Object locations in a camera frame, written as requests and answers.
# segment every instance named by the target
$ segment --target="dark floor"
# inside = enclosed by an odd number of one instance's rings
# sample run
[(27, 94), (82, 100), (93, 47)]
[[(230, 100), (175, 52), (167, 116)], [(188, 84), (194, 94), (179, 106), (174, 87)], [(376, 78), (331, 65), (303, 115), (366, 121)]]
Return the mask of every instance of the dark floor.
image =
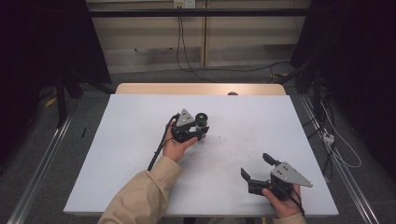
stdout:
[[(260, 68), (259, 66), (239, 66), (236, 69)], [(274, 73), (288, 73), (290, 67), (286, 65), (274, 67)], [(216, 80), (223, 83), (266, 83), (270, 80), (269, 70), (258, 70), (249, 73), (230, 71), (204, 71), (199, 76)], [(179, 70), (143, 72), (137, 74), (123, 74), (112, 76), (113, 85), (116, 88), (122, 82), (205, 82), (192, 73)], [(68, 108), (77, 108), (73, 115), (70, 126), (60, 144), (56, 156), (45, 175), (40, 191), (35, 196), (34, 203), (30, 208), (25, 223), (95, 223), (98, 217), (75, 217), (63, 213), (68, 195), (78, 176), (79, 170), (85, 160), (101, 117), (106, 109), (109, 96), (85, 84), (81, 84), (84, 95), (81, 99), (67, 98)], [(306, 109), (301, 101), (301, 95), (297, 94), (293, 82), (285, 86), (287, 94), (294, 103), (297, 114), (302, 124), (310, 120)], [(56, 104), (44, 107), (47, 99), (40, 101), (29, 127), (28, 133), (20, 142), (19, 148), (14, 150), (13, 155), (2, 167), (0, 175), (0, 223), (7, 223), (18, 200), (26, 189), (35, 169), (45, 154), (50, 140), (52, 139), (57, 124)], [(336, 130), (355, 148), (361, 157), (360, 168), (350, 168), (362, 193), (373, 207), (375, 216), (379, 222), (391, 223), (396, 220), (396, 183), (386, 171), (371, 157), (365, 145), (352, 131), (348, 119), (337, 108), (336, 102), (332, 104), (334, 111)], [(304, 126), (307, 135), (315, 131), (312, 123)], [(335, 136), (336, 147), (345, 161), (357, 164), (356, 157), (345, 143)], [(320, 167), (324, 166), (327, 153), (317, 134), (309, 138), (309, 143), (318, 159)], [(331, 166), (325, 175), (331, 174)], [(357, 209), (356, 202), (350, 196), (345, 183), (335, 167), (332, 168), (329, 189), (337, 205), (340, 215), (336, 217), (308, 218), (309, 223), (364, 223), (361, 213)], [(167, 223), (175, 223), (180, 220), (166, 219)], [(196, 223), (243, 223), (244, 219), (218, 220), (199, 218)]]

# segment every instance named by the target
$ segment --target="white tabletop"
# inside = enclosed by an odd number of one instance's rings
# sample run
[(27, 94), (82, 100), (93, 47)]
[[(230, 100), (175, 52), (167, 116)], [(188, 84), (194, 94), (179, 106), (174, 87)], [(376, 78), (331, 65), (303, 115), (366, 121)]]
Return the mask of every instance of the white tabletop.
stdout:
[(274, 167), (266, 152), (287, 161), (314, 187), (302, 187), (309, 217), (337, 215), (332, 195), (306, 140), (289, 96), (112, 95), (76, 185), (64, 209), (100, 215), (135, 174), (145, 170), (163, 136), (165, 123), (182, 108), (204, 112), (206, 140), (179, 162), (183, 174), (169, 198), (166, 216), (269, 217), (274, 209), (248, 193), (240, 175), (267, 180)]

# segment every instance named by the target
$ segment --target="small round object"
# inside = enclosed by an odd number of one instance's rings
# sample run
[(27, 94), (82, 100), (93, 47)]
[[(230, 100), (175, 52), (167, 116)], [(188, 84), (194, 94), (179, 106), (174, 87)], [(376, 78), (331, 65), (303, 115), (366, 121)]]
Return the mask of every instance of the small round object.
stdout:
[(207, 114), (199, 113), (195, 116), (195, 123), (198, 127), (206, 127), (207, 126)]

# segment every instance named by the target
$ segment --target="person's arm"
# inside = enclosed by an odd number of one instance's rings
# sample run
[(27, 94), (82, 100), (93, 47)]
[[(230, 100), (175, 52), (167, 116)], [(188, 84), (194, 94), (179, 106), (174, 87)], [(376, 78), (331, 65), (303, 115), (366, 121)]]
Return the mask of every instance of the person's arm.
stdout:
[[(300, 186), (293, 185), (294, 191), (291, 197), (296, 201), (300, 202)], [(292, 200), (288, 199), (285, 202), (281, 202), (269, 189), (263, 189), (262, 194), (272, 204), (276, 210), (277, 218), (274, 218), (274, 224), (306, 224), (305, 218), (300, 211), (300, 208)]]
[(181, 174), (177, 162), (196, 141), (194, 137), (176, 142), (168, 130), (163, 156), (151, 171), (140, 172), (117, 193), (98, 223), (157, 223), (166, 210), (169, 190)]

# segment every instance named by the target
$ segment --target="beige jacket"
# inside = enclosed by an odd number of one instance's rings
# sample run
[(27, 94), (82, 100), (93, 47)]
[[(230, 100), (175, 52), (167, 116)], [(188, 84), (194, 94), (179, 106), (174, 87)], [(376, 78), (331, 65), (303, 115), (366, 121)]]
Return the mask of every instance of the beige jacket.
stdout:
[[(180, 166), (162, 156), (150, 172), (140, 172), (116, 194), (98, 223), (157, 223), (168, 205), (169, 190), (180, 175)], [(305, 224), (301, 214), (274, 221), (278, 224)]]

